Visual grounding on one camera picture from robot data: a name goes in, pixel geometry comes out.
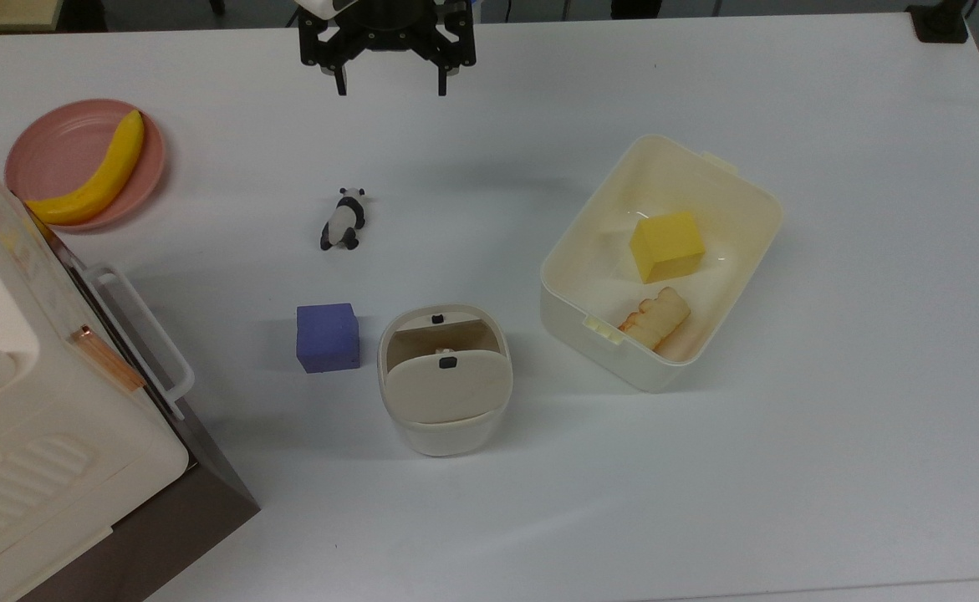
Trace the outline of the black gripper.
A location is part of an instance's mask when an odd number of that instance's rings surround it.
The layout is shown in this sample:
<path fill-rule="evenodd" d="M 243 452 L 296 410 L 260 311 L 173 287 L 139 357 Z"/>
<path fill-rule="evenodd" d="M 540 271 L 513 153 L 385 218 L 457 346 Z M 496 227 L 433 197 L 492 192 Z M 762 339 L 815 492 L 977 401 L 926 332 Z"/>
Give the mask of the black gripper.
<path fill-rule="evenodd" d="M 348 93 L 345 65 L 364 50 L 411 50 L 438 72 L 438 95 L 447 95 L 448 77 L 477 63 L 472 15 L 458 13 L 457 1 L 335 1 L 329 39 L 325 20 L 298 16 L 299 56 L 334 77 L 340 96 Z"/>

